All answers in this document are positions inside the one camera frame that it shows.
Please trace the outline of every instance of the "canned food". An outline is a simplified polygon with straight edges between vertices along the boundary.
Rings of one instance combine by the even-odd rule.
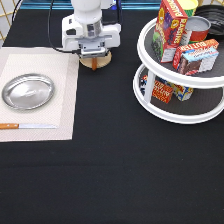
[[[178,0],[178,2],[183,8],[183,10],[186,12],[188,17],[191,17],[194,15],[196,8],[198,7],[197,0]]]
[[[180,45],[183,46],[205,40],[210,27],[211,23],[203,17],[192,16],[188,18]]]

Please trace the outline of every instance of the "black table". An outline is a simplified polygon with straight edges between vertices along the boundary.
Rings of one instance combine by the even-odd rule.
[[[56,46],[71,13],[52,14]],[[0,223],[224,222],[224,113],[173,124],[133,93],[138,36],[157,13],[124,11],[112,62],[96,72],[80,65],[72,141],[0,143]],[[20,10],[4,46],[49,47],[47,15]]]

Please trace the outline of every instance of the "cereal box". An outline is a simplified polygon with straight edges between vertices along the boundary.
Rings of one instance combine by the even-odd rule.
[[[169,103],[173,94],[173,88],[159,82],[155,81],[155,85],[152,91],[152,96],[161,100],[162,102]]]
[[[187,19],[177,0],[162,0],[152,41],[152,48],[160,62],[173,61]]]
[[[219,43],[214,39],[206,40],[206,41],[199,42],[199,43],[194,43],[194,44],[188,44],[188,45],[185,45],[185,46],[180,46],[176,50],[176,53],[175,53],[175,56],[174,56],[174,59],[173,59],[173,67],[178,70],[181,56],[183,55],[183,53],[185,53],[187,51],[199,50],[199,49],[208,49],[208,48],[211,48],[211,47],[217,49],[218,46],[219,46]]]
[[[188,100],[190,99],[194,89],[190,88],[190,87],[185,87],[185,86],[181,86],[181,85],[176,85],[173,84],[171,82],[168,82],[162,78],[160,78],[160,81],[164,84],[166,84],[167,86],[170,86],[173,88],[173,94],[180,100],[180,101],[184,101],[184,100]]]
[[[178,72],[184,75],[193,75],[211,70],[218,55],[219,52],[213,47],[187,51],[183,53]]]

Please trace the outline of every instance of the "white robot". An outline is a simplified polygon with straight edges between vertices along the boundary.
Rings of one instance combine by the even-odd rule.
[[[74,14],[62,21],[64,51],[79,51],[80,58],[107,55],[110,48],[120,45],[121,25],[102,24],[102,10],[113,6],[113,0],[71,0]]]

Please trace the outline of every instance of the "metal plate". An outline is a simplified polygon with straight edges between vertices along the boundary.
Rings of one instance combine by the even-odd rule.
[[[54,83],[47,76],[26,74],[5,85],[2,99],[13,109],[30,110],[47,103],[53,96],[54,89]]]

